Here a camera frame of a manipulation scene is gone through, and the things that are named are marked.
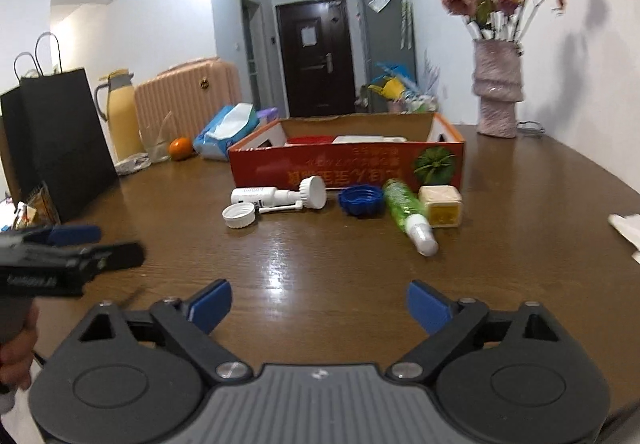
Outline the person's left hand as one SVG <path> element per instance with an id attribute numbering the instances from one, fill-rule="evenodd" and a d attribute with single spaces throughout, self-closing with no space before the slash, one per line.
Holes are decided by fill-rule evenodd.
<path id="1" fill-rule="evenodd" d="M 38 306 L 33 303 L 21 332 L 1 347 L 1 383 L 11 389 L 27 390 L 32 384 L 30 368 L 38 341 L 38 316 Z"/>

